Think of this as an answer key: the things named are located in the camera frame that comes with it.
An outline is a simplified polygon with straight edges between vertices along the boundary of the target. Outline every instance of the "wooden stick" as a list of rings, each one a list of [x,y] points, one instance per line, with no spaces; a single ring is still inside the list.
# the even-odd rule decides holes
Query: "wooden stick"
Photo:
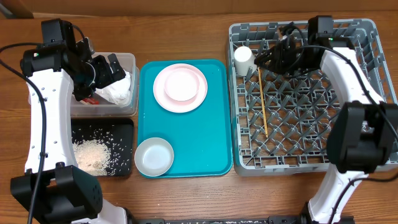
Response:
[[[267,118],[266,118],[266,109],[264,107],[264,96],[262,94],[262,85],[261,85],[261,69],[259,68],[259,84],[260,84],[260,95],[261,95],[261,108],[262,108],[262,118],[264,119],[264,129],[266,131],[266,138],[268,138],[268,127],[267,127]]]

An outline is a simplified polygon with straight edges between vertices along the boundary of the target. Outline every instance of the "black tray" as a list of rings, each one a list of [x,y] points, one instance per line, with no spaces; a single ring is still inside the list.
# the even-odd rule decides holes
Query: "black tray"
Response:
[[[118,162],[111,165],[112,167],[105,168],[107,176],[130,175],[133,134],[134,123],[129,118],[72,119],[72,142],[103,139],[111,151],[110,159],[115,158],[114,152],[119,153],[117,155],[117,157],[120,156]]]

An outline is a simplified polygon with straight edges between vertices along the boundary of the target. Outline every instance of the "gray dish rack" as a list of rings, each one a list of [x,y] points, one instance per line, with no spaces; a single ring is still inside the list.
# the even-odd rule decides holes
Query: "gray dish rack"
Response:
[[[228,83],[235,171],[242,176],[290,175],[326,171],[326,139],[338,116],[340,104],[327,76],[314,71],[305,77],[284,79],[262,72],[268,138],[264,129],[258,72],[237,75],[233,52],[247,46],[256,55],[271,48],[277,29],[288,22],[255,22],[229,27]],[[307,21],[295,21],[307,38]],[[358,62],[373,88],[386,102],[398,103],[376,25],[369,19],[334,20],[337,36],[354,43]],[[304,40],[294,32],[297,43]],[[378,170],[398,167],[398,150]]]

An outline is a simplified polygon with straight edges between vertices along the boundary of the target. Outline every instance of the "blue placemat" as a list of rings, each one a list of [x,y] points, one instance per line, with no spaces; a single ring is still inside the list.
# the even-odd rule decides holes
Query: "blue placemat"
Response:
[[[175,63],[195,66],[206,77],[203,103],[187,113],[173,113],[155,100],[153,85],[159,72]],[[164,177],[226,174],[232,167],[231,126],[225,66],[214,59],[149,62],[142,68],[139,87],[138,145],[159,137],[174,150],[174,162]]]

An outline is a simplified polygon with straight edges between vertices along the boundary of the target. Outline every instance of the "brown table top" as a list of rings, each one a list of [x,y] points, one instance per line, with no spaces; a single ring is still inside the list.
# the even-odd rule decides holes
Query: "brown table top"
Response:
[[[387,64],[398,90],[398,12],[329,12],[335,19],[370,18],[378,28]],[[137,66],[154,60],[217,58],[226,64],[228,27],[237,22],[307,20],[312,13],[230,14],[214,16],[142,16],[71,19],[97,52],[131,52]],[[39,19],[1,20],[0,46],[41,42]],[[26,47],[1,58],[19,68]],[[28,89],[0,67],[0,223],[25,223],[27,212],[12,197],[10,178],[23,174],[30,141]],[[137,127],[137,116],[132,118]],[[389,177],[393,171],[373,174]],[[136,218],[262,218],[296,215],[316,193],[325,173],[278,177],[240,177],[234,169],[222,177],[145,179],[134,167],[128,178],[99,178],[104,198],[127,207]],[[362,183],[344,209],[358,223],[397,223],[397,182]]]

